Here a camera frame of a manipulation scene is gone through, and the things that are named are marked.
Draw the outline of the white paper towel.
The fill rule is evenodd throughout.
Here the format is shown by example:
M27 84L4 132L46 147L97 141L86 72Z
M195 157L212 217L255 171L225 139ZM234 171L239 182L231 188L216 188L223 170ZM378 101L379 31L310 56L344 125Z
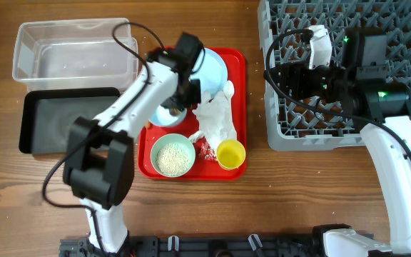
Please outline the white paper towel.
M233 82L226 81L223 89L215 96L211 96L209 91L201 94L201 102L192 110L199 124L199 129L188 137L192 143L204 138L216 152L223 141L237 139L231 108L234 93Z

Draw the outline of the light blue small bowl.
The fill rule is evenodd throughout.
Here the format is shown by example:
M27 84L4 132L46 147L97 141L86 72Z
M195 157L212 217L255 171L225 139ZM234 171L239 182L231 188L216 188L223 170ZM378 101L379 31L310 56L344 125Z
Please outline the light blue small bowl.
M173 127L180 124L186 117L186 114L186 109L177 115L173 115L170 113L169 109L158 106L153 115L149 118L149 121L157 127Z

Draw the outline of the red wrapper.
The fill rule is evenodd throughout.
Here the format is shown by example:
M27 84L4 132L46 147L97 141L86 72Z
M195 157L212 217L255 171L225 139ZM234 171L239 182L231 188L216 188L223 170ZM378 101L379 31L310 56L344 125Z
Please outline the red wrapper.
M199 156L207 161L217 161L215 151L210 147L207 141L201 144Z

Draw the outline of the green bowl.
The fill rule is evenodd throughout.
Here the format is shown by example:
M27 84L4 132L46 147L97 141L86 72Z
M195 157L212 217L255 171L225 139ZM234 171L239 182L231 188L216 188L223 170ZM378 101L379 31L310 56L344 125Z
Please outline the green bowl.
M162 175L160 173L160 171L158 170L158 166L156 164L156 157L158 152L167 144L169 143L180 143L183 144L184 146L187 147L188 149L188 153L191 157L191 166L190 169L185 173L187 174L193 167L193 164L196 160L196 150L194 149L193 144L190 142L190 140L188 138L186 138L183 135L180 135L178 133L170 133L170 134L166 134L165 136L160 137L153 145L152 149L151 149L151 163L152 166L154 167L154 169L156 170L157 173L159 173L160 175Z

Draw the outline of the pile of white rice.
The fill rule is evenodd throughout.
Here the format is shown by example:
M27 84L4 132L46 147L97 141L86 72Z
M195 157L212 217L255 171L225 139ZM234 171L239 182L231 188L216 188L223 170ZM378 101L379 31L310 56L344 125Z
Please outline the pile of white rice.
M178 177L190 169L191 157L183 144L169 143L158 152L156 164L162 175Z

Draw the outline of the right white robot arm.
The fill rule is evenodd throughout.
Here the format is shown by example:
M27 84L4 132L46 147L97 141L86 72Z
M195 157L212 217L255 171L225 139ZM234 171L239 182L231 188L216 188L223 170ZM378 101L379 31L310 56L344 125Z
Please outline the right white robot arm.
M330 63L328 30L315 25L300 31L309 44L307 61L265 70L277 95L303 106L320 96L341 103L340 115L350 119L375 165L390 222L390 243L360 235L342 224L313 230L319 256L411 256L411 94L406 85L389 83L381 29L351 28L344 36L341 67Z

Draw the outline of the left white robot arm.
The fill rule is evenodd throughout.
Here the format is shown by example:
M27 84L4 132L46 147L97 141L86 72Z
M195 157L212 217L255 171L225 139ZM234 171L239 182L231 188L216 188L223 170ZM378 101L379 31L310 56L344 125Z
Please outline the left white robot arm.
M133 141L159 106L183 110L200 100L190 76L203 49L197 36L182 33L173 48L148 53L141 74L103 113L73 122L63 180L87 212L89 256L131 252L121 202L134 178Z

